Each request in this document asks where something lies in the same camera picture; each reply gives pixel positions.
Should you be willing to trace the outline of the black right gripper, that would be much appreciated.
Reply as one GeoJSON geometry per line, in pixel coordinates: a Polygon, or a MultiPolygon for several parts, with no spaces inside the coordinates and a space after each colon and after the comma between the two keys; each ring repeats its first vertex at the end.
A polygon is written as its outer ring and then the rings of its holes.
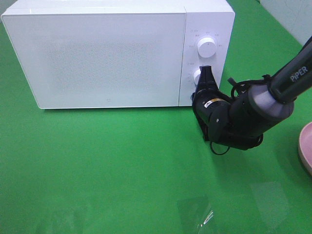
{"type": "Polygon", "coordinates": [[[192,108],[205,141],[221,141],[226,128],[231,99],[218,90],[210,65],[200,66],[200,76],[193,93],[192,108]]]}

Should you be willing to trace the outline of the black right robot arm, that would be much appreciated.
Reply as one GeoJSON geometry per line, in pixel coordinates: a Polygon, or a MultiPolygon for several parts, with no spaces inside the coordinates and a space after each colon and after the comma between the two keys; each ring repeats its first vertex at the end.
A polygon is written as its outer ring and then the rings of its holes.
{"type": "Polygon", "coordinates": [[[192,94],[192,109],[204,141],[247,150],[261,144],[263,134],[287,119],[296,98],[312,86],[312,40],[273,76],[235,82],[222,93],[211,66],[201,66],[192,94]]]}

